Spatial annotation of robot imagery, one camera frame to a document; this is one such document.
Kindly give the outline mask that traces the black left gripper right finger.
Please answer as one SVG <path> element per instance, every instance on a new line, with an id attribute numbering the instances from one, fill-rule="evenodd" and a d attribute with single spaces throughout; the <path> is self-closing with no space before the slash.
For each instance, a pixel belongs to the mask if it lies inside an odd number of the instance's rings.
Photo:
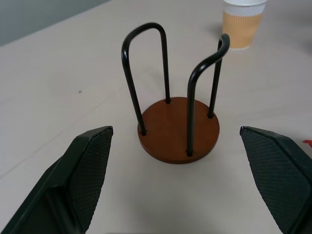
<path id="1" fill-rule="evenodd" d="M 256 187 L 283 234 L 312 234 L 312 158 L 291 138 L 240 128 Z"/>

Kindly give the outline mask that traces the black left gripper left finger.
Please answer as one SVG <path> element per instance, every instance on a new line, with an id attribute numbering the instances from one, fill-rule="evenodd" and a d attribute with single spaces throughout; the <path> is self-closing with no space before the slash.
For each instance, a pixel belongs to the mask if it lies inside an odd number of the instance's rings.
<path id="1" fill-rule="evenodd" d="M 85 234 L 105 180 L 112 126 L 89 130 L 40 177 L 1 234 Z"/>

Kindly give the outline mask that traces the ribbed tan paper cup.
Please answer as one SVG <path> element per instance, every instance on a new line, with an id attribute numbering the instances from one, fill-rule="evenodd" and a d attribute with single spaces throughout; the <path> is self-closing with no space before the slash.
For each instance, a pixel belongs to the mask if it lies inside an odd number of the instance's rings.
<path id="1" fill-rule="evenodd" d="M 268 0 L 223 0 L 222 32 L 230 36 L 230 48 L 250 47 Z"/>

